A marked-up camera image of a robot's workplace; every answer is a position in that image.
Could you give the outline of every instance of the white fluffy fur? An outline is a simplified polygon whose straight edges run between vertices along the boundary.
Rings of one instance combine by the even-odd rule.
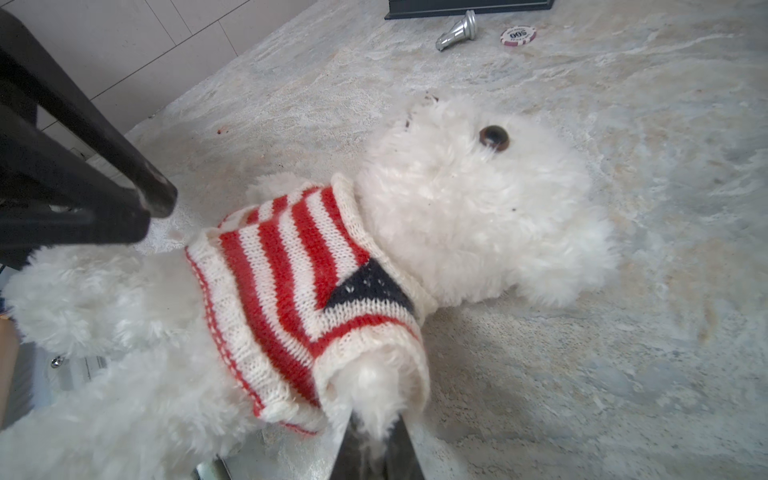
[[[490,124],[510,134],[507,151],[478,142]],[[248,198],[303,182],[266,177]],[[617,263],[611,225],[587,202],[589,177],[574,152],[527,119],[469,100],[428,95],[393,115],[356,187],[373,237],[442,306],[514,285],[530,300],[563,305],[600,287]],[[0,465],[13,478],[188,478],[262,426],[218,358],[180,251],[43,249],[4,294],[27,340],[73,356],[128,353],[0,434]],[[340,431],[354,409],[384,440],[398,414],[417,413],[404,411],[409,368],[396,351],[359,358],[333,379],[347,408],[331,424]]]
[[[500,295],[562,306],[617,265],[575,151],[531,119],[427,95],[376,136],[357,178],[371,234],[443,306]],[[499,125],[496,153],[479,131]]]

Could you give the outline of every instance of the red and white striped sweater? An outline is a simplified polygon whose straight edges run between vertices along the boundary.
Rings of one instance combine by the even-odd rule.
[[[317,432],[342,408],[328,392],[333,375],[387,346],[416,366],[412,407],[423,408],[420,326],[437,304],[364,230],[345,177],[238,210],[201,232],[187,258],[214,342],[259,418]]]

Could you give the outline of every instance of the gray marble surface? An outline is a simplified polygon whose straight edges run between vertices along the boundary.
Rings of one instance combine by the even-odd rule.
[[[353,174],[388,105],[452,85],[583,152],[624,263],[566,310],[510,293],[427,322],[427,477],[768,478],[768,4],[558,0],[478,15],[477,39],[442,53],[456,17],[386,11],[320,0],[139,124],[128,137],[180,188],[141,248],[180,246],[256,175]],[[511,25],[537,38],[504,47]],[[229,463],[320,479],[334,454],[268,429]]]

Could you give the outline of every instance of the white plush dog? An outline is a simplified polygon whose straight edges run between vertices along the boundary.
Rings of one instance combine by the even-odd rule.
[[[122,356],[0,433],[23,478],[188,478],[264,422],[385,439],[429,394],[419,327],[517,286],[561,306],[617,265],[578,156],[529,120],[430,94],[392,117],[353,184],[263,179],[186,250],[35,254],[5,288],[27,340]]]

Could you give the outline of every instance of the plush head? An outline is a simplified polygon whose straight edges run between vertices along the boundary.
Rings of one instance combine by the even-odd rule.
[[[617,263],[576,153],[531,119],[427,94],[375,136],[357,178],[364,221],[443,306],[517,285],[573,301]]]

